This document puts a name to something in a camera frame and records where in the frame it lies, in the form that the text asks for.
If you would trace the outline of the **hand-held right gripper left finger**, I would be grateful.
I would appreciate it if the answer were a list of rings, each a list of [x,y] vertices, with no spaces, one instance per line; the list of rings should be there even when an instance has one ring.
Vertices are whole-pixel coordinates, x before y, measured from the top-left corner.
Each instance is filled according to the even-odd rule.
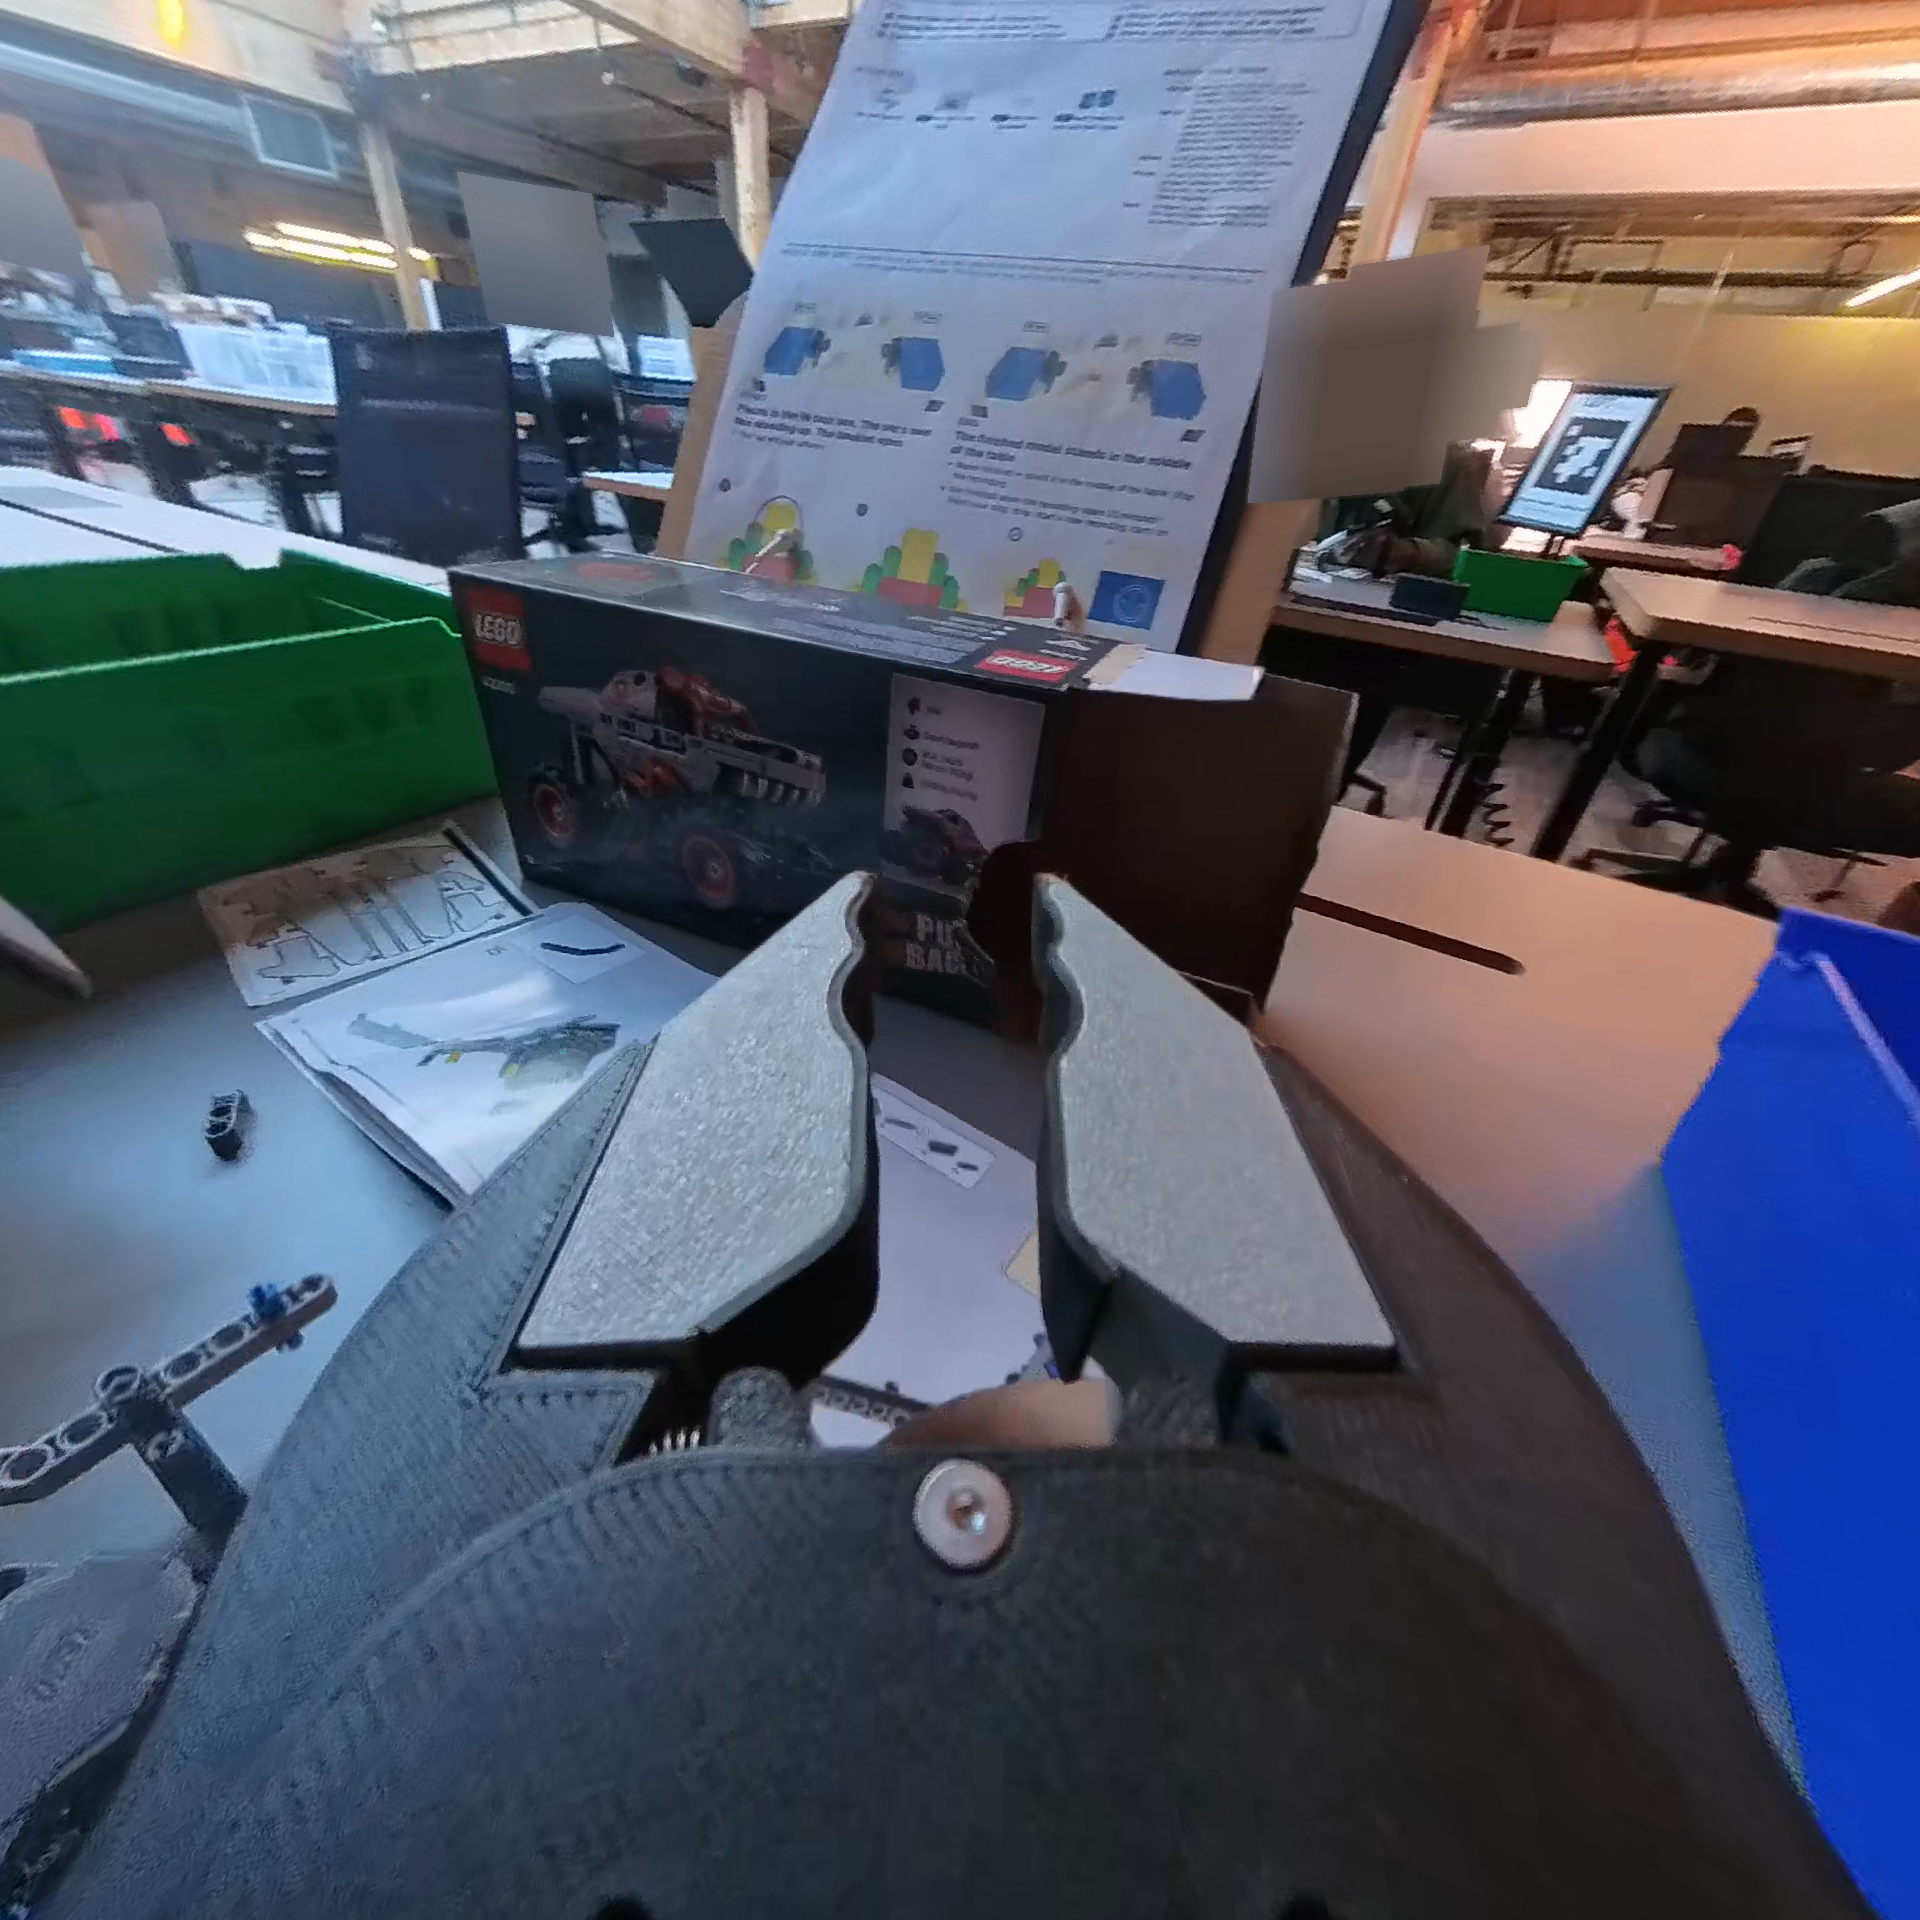
[[[658,1031],[544,1257],[516,1365],[820,1374],[869,1326],[872,884],[836,879]]]

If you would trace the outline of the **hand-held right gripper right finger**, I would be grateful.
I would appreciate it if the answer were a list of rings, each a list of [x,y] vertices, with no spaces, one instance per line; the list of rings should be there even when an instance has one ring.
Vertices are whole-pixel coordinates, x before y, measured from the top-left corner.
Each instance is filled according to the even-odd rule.
[[[1063,1377],[1376,1370],[1399,1341],[1251,1031],[1036,879],[1040,1304]]]

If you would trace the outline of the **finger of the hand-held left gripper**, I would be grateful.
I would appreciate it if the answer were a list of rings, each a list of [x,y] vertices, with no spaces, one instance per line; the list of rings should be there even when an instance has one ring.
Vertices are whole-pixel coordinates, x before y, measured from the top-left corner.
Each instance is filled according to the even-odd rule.
[[[4,962],[78,999],[91,996],[88,973],[6,898],[0,903],[0,920]]]

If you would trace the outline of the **open lego instruction booklet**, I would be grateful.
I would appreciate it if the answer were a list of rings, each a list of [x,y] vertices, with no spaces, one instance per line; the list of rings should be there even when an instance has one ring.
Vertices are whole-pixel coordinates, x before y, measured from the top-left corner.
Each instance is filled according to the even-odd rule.
[[[619,1049],[651,1039],[708,973],[582,903],[556,903],[260,1018],[398,1162],[467,1200]],[[1036,1167],[872,1073],[879,1293],[827,1374],[818,1433],[845,1441],[1014,1377],[1056,1375],[1014,1269]]]

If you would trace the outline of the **lego sticker sheet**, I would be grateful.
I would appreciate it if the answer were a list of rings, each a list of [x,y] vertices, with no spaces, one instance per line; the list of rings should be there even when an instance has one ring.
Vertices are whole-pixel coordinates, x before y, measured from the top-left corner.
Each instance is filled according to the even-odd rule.
[[[458,822],[198,889],[252,1007],[331,992],[535,913]]]

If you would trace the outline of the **partly built lego assembly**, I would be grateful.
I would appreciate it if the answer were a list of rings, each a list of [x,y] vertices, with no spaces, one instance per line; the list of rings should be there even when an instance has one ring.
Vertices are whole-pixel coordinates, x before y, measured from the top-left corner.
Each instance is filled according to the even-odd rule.
[[[300,1348],[304,1329],[335,1303],[339,1289],[325,1274],[256,1285],[239,1314],[174,1356],[104,1369],[79,1412],[2,1449],[2,1506],[45,1501],[130,1453],[203,1546],[226,1546],[248,1496],[188,1410],[252,1361]]]

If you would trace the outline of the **black lego set box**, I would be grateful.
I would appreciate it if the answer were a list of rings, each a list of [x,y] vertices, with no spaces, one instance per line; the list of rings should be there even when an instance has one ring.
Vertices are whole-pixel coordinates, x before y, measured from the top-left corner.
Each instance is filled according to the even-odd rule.
[[[527,877],[751,949],[872,877],[877,990],[1030,1037],[1067,879],[1237,1017],[1263,1005],[1352,696],[1042,622],[660,557],[451,576]]]

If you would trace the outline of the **green plastic bin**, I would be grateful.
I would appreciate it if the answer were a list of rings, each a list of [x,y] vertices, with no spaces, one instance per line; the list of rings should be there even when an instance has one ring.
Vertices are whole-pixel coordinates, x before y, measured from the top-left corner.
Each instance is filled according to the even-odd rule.
[[[2,893],[63,929],[495,786],[444,589],[308,556],[8,567]]]

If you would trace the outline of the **brown slotted board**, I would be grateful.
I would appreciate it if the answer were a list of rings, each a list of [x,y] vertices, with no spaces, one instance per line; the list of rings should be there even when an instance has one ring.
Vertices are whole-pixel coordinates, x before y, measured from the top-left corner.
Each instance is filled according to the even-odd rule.
[[[1725,906],[1338,806],[1256,1031],[1520,1273],[1660,1158],[1772,946]]]

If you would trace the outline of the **wooden office desk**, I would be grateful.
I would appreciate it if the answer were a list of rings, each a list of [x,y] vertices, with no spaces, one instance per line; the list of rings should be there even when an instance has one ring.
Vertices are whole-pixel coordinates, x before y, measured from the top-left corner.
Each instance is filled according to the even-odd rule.
[[[1599,617],[1578,598],[1547,622],[1467,610],[1419,620],[1392,604],[1384,583],[1338,583],[1311,572],[1279,592],[1259,664],[1358,698],[1341,786],[1362,791],[1373,814],[1384,792],[1362,777],[1362,764],[1387,718],[1407,708],[1455,722],[1424,816],[1428,832],[1448,837],[1470,837],[1498,801],[1502,753],[1539,688],[1598,690],[1615,676]]]

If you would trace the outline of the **blue plastic bin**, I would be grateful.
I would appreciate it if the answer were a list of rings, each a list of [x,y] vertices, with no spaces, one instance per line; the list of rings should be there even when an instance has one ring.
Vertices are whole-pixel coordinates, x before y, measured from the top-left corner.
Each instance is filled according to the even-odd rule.
[[[1917,1914],[1917,942],[1784,909],[1661,1156],[1804,1781]]]

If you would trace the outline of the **small green bin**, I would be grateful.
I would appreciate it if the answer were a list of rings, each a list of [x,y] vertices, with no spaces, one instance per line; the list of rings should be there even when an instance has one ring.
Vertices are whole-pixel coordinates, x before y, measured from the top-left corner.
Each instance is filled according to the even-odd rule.
[[[1464,612],[1546,624],[1588,572],[1580,556],[1547,557],[1460,545],[1448,577],[1462,589]]]

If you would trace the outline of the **monitor showing square tag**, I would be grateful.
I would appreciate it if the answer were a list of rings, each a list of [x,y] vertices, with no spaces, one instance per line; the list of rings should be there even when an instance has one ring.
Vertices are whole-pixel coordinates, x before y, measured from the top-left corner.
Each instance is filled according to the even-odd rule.
[[[1550,540],[1584,536],[1670,392],[1670,385],[1574,381],[1494,521]]]

